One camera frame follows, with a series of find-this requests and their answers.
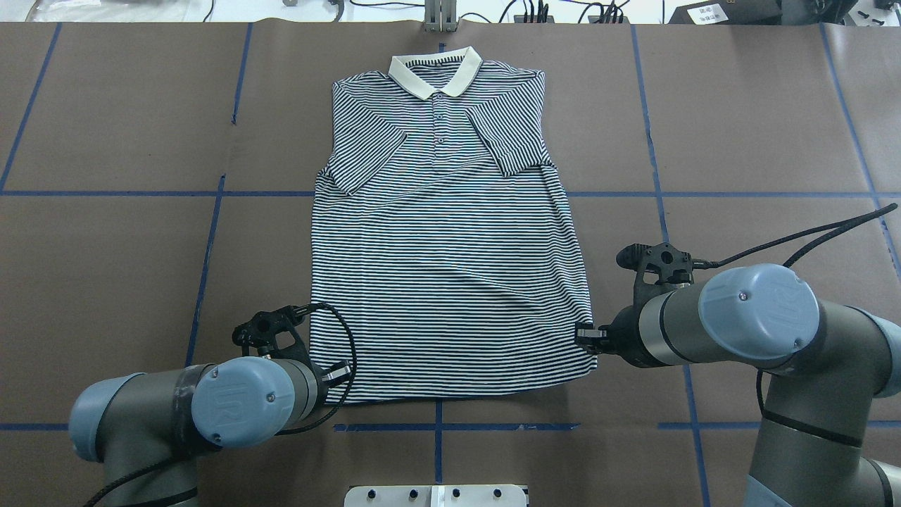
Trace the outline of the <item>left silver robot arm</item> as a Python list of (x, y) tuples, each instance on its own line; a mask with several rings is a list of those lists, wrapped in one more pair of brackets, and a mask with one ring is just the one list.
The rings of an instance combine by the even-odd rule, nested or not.
[(315, 429), (313, 411), (331, 389), (351, 388), (355, 373), (355, 359), (321, 369), (244, 356), (94, 383), (68, 421), (78, 458), (103, 468), (87, 505), (196, 506), (199, 458)]

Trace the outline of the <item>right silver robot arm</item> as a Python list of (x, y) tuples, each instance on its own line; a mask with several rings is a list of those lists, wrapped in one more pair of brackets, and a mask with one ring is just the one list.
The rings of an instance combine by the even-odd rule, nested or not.
[(735, 362), (771, 376), (746, 506), (897, 506), (899, 468), (862, 455), (872, 402), (899, 392), (899, 327), (763, 263), (579, 322), (586, 352), (637, 367)]

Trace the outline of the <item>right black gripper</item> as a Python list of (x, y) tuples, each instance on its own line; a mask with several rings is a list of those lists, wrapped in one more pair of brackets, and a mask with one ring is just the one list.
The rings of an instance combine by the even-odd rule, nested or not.
[(608, 325), (596, 327), (592, 322), (576, 322), (574, 343), (588, 354), (618, 354), (617, 344), (608, 331)]

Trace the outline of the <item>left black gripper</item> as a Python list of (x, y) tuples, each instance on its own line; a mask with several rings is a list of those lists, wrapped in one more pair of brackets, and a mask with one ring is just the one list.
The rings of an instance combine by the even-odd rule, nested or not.
[(335, 388), (352, 380), (352, 361), (338, 361), (324, 367), (320, 372), (320, 380), (325, 388)]

